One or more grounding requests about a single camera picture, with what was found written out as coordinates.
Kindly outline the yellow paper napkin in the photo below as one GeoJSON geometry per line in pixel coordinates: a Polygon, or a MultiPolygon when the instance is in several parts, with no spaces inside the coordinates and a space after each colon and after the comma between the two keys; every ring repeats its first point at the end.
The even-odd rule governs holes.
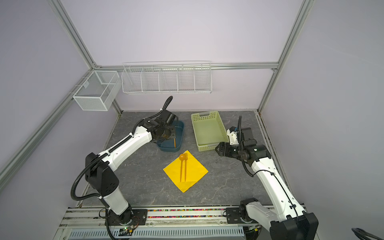
{"type": "Polygon", "coordinates": [[[188,173],[187,181],[180,182],[180,166],[181,162],[179,156],[166,166],[163,171],[169,177],[169,179],[174,183],[174,185],[182,192],[185,193],[191,187],[193,187],[198,181],[200,181],[209,171],[190,153],[185,151],[183,153],[188,153],[188,173]]]}

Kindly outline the orange plastic fork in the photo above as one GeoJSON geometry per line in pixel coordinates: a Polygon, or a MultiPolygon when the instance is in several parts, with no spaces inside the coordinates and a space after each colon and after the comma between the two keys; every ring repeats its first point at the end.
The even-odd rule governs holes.
{"type": "Polygon", "coordinates": [[[188,153],[184,153],[184,164],[185,164],[185,167],[184,167],[184,180],[185,182],[187,181],[187,173],[188,173],[188,167],[187,167],[187,161],[188,161],[188,153]]]}

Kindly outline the orange plastic spoon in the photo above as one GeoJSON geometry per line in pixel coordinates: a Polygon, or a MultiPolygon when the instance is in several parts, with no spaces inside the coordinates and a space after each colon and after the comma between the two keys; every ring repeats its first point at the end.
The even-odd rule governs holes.
{"type": "Polygon", "coordinates": [[[185,167],[185,164],[184,164],[184,153],[183,154],[180,154],[179,155],[179,160],[181,162],[181,166],[180,166],[180,182],[184,182],[184,167],[185,167]]]}

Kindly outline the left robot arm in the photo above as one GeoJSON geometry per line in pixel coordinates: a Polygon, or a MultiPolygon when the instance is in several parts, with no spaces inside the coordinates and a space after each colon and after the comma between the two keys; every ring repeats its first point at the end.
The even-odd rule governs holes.
{"type": "Polygon", "coordinates": [[[176,137],[173,123],[178,117],[167,109],[172,100],[172,96],[168,97],[158,113],[136,122],[132,131],[112,147],[99,154],[90,153],[86,157],[85,168],[71,187],[71,198],[74,201],[82,201],[97,197],[106,207],[107,218],[115,219],[119,225],[130,224],[134,217],[132,206],[123,196],[115,172],[142,146],[176,137]],[[78,196],[76,190],[81,179],[85,179],[95,193],[78,196]]]}

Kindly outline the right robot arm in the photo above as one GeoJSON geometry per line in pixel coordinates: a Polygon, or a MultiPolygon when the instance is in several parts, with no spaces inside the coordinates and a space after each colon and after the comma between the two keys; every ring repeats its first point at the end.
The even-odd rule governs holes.
{"type": "Polygon", "coordinates": [[[273,240],[313,240],[319,221],[291,193],[267,147],[257,143],[251,128],[242,127],[241,117],[238,125],[229,129],[228,136],[230,141],[219,143],[215,151],[221,157],[239,160],[250,177],[258,177],[274,206],[269,210],[255,198],[242,200],[241,220],[259,223],[273,240]]]}

